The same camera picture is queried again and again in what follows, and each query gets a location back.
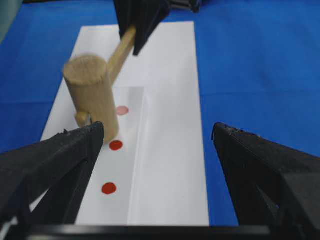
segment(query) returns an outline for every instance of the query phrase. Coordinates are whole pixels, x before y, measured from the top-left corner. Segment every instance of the blue surface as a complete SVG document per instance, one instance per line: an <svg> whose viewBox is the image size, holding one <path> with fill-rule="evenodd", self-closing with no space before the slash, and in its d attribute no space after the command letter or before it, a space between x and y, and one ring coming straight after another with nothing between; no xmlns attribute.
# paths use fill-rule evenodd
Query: blue surface
<svg viewBox="0 0 320 240"><path fill-rule="evenodd" d="M236 225L211 141L224 122L320 156L320 3L215 0L194 21L211 225ZM81 26L117 23L110 0L23 5L0 45L0 152L40 140Z"/></svg>

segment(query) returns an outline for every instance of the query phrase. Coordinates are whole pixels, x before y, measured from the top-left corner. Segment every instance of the pink dot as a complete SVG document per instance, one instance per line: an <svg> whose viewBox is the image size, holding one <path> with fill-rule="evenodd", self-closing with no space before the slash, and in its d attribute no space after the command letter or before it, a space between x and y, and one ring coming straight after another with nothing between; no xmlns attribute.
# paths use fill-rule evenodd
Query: pink dot
<svg viewBox="0 0 320 240"><path fill-rule="evenodd" d="M129 108L127 108L126 106L118 106L116 108L116 114L118 114L119 116L123 116L129 113Z"/></svg>

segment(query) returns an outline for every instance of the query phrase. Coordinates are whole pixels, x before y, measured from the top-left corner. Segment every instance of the wooden mallet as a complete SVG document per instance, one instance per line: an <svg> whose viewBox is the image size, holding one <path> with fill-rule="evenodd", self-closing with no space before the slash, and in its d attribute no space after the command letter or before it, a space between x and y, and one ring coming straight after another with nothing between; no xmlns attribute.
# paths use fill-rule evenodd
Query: wooden mallet
<svg viewBox="0 0 320 240"><path fill-rule="evenodd" d="M114 139L119 124L112 86L135 45L136 27L128 28L111 58L81 55L64 65L63 76L76 108L79 127L94 122L104 126L104 143Z"/></svg>

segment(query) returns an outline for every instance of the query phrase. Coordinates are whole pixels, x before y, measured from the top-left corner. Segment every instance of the red dot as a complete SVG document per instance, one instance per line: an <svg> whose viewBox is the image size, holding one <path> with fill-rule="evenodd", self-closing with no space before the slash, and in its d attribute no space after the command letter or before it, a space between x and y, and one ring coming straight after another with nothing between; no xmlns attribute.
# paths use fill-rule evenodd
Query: red dot
<svg viewBox="0 0 320 240"><path fill-rule="evenodd" d="M116 141L112 141L110 144L109 144L109 147L111 148L111 150L113 151L116 151L116 150L119 150L123 147L123 143L122 141L119 141L119 140L116 140Z"/></svg>
<svg viewBox="0 0 320 240"><path fill-rule="evenodd" d="M107 182L105 185L102 187L102 192L104 194L113 194L117 190L116 185L113 182Z"/></svg>

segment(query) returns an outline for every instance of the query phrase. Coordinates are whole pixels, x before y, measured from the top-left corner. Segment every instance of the white paper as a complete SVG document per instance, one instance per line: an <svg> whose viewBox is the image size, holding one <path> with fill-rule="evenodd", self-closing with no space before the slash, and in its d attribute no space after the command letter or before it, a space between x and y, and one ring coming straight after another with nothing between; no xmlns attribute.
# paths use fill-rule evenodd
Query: white paper
<svg viewBox="0 0 320 240"><path fill-rule="evenodd" d="M119 41L117 25L82 27L72 55L96 54L107 61ZM197 70L194 23L161 23L139 57L128 57L115 82L114 87L144 88L129 225L209 225ZM63 91L59 90L57 101L69 94ZM58 132L68 124L62 121ZM126 178L120 171L117 177L117 181ZM78 223L99 219L100 224L120 224L117 217L104 219L109 199L95 204L98 201L90 204L92 214L83 215L86 222L79 221L79 213ZM120 201L116 209L123 205Z"/></svg>

